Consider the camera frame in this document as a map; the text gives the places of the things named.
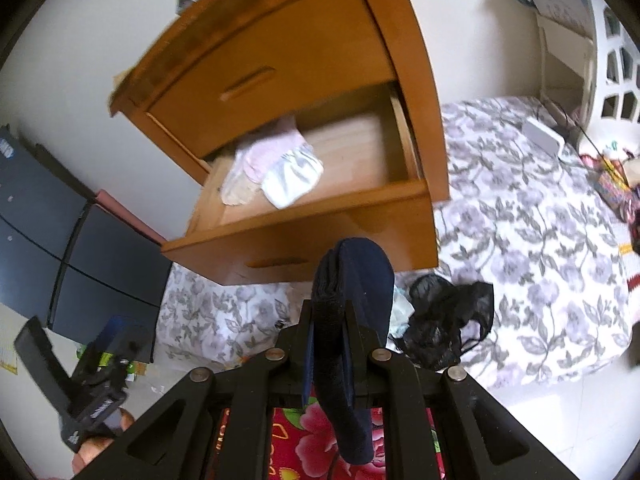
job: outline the metal screw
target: metal screw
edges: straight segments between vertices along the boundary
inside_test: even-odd
[[[211,370],[205,367],[194,368],[189,373],[189,378],[194,383],[203,383],[204,381],[209,379],[210,376],[211,376]]]
[[[285,355],[282,348],[269,348],[264,354],[269,361],[282,361]]]
[[[371,352],[371,357],[374,361],[389,361],[389,359],[391,359],[391,352],[386,348],[376,348]]]
[[[459,383],[466,379],[466,370],[462,366],[452,366],[447,370],[447,375],[449,379]]]

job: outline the white floor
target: white floor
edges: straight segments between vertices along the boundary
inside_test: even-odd
[[[612,480],[640,440],[635,346],[575,383],[505,388],[494,396],[580,480]]]

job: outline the floral bedsheet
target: floral bedsheet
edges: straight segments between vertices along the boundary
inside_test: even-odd
[[[522,135],[534,98],[444,105],[451,200],[434,205],[440,267],[454,283],[494,284],[489,337],[463,357],[487,388],[578,378],[619,357],[630,312],[617,222],[569,148],[559,162]],[[273,345],[309,283],[221,286],[174,265],[156,329],[156,362],[215,370]]]

